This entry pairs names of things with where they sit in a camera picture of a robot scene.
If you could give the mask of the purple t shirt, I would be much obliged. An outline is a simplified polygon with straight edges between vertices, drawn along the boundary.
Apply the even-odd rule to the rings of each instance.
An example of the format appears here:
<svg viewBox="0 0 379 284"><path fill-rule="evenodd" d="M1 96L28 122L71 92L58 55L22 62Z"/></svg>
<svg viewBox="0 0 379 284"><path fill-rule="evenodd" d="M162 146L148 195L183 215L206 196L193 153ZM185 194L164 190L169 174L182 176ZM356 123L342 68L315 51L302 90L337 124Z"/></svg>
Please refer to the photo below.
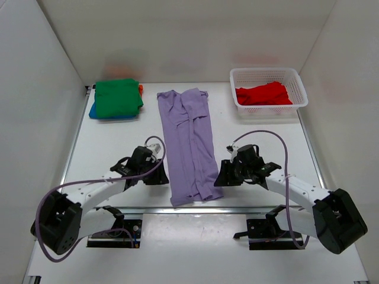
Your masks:
<svg viewBox="0 0 379 284"><path fill-rule="evenodd" d="M166 145L171 204L222 198L215 186L218 167L214 156L208 93L197 88L157 94Z"/></svg>

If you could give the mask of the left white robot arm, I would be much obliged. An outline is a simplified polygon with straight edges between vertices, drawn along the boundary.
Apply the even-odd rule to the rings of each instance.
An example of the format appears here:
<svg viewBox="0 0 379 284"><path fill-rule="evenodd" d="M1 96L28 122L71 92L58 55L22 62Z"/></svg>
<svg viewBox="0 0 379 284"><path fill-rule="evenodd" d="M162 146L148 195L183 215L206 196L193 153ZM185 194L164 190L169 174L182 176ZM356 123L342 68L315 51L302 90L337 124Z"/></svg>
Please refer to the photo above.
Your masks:
<svg viewBox="0 0 379 284"><path fill-rule="evenodd" d="M123 213L105 202L139 182L168 184L163 160L158 158L160 149L160 144L138 146L131 157L119 160L96 182L76 183L66 192L50 193L41 203L38 221L32 223L32 235L62 255L84 237L102 232L125 234Z"/></svg>

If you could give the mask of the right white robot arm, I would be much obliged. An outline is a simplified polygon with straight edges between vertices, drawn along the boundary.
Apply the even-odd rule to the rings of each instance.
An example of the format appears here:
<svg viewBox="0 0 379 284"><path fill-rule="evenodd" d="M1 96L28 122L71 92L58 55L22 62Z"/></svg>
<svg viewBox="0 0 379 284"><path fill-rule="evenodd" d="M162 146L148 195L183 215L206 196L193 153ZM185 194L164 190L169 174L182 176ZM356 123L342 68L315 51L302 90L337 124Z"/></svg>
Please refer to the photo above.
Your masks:
<svg viewBox="0 0 379 284"><path fill-rule="evenodd" d="M299 238L303 234L318 239L330 252L341 254L368 232L347 191L330 191L286 175L280 165L264 162L255 144L228 146L227 151L231 157L221 161L215 186L258 185L300 206L279 205L267 212L245 233L251 239L274 241L285 235Z"/></svg>

